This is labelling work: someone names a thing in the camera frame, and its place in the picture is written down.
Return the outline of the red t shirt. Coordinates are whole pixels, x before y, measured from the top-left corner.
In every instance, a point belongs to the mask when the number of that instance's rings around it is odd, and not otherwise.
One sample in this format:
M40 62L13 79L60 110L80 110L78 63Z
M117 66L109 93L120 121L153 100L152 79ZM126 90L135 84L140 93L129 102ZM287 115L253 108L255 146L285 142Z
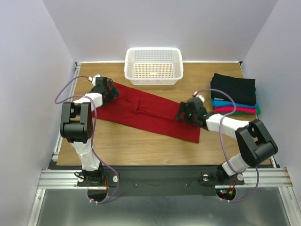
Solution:
M200 128L176 120L179 103L116 82L114 85L120 95L97 108L97 119L199 143Z

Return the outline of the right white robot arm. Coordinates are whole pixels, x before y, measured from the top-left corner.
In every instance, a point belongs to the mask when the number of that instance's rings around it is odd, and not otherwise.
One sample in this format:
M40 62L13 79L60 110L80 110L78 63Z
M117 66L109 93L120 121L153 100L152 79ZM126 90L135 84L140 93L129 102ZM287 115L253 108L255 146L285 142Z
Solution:
M276 142L261 120L241 121L216 112L207 112L199 97L181 102L176 119L208 131L219 132L225 162L218 166L216 178L222 184L278 153ZM239 147L237 155L227 157L223 135L236 139Z

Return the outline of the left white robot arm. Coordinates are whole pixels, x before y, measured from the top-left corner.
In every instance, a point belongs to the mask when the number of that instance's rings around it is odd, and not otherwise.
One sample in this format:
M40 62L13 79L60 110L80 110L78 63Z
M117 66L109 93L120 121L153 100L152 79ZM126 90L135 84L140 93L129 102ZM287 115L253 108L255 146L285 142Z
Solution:
M103 162L94 150L96 120L93 117L97 116L97 108L112 102L120 93L110 78L100 75L86 78L93 88L85 95L77 95L78 100L71 101L74 97L63 101L55 99L56 104L62 104L60 134L79 156L82 171L75 173L79 183L107 186L109 181L103 172Z

